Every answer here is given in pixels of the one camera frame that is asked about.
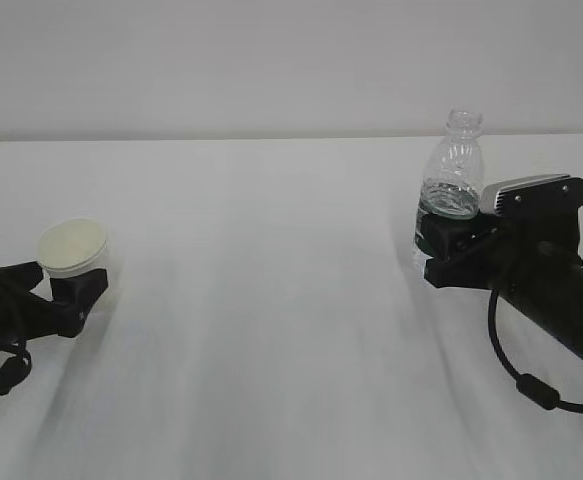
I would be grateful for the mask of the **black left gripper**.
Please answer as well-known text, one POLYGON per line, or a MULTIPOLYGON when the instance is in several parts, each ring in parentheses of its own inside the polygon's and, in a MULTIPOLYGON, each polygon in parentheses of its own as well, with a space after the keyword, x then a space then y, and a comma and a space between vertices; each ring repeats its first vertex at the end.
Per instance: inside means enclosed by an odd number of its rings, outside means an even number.
POLYGON ((43 278, 36 262, 0 267, 0 347, 18 347, 46 336, 79 335, 109 286, 104 268, 51 278, 53 300, 47 301, 30 293, 43 278))

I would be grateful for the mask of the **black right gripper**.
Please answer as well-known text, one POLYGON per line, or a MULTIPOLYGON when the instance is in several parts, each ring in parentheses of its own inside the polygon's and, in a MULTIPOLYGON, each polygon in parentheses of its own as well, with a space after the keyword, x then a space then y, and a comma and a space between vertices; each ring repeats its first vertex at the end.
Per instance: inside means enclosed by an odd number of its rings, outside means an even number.
POLYGON ((417 247, 431 256, 424 279, 438 289, 569 285, 583 266, 579 244, 577 210, 469 219, 428 213, 417 227, 417 247))

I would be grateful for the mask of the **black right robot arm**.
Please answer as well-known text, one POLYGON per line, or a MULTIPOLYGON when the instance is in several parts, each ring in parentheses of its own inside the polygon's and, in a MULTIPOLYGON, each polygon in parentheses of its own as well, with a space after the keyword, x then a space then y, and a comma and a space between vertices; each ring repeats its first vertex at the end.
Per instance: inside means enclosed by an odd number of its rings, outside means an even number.
POLYGON ((497 334, 505 300, 583 361, 583 261, 576 213, 535 219, 479 214, 454 220, 427 214, 421 234, 431 253, 424 278, 436 288, 487 290, 487 329, 496 357, 517 390, 546 410, 583 413, 553 387, 518 371, 497 334))

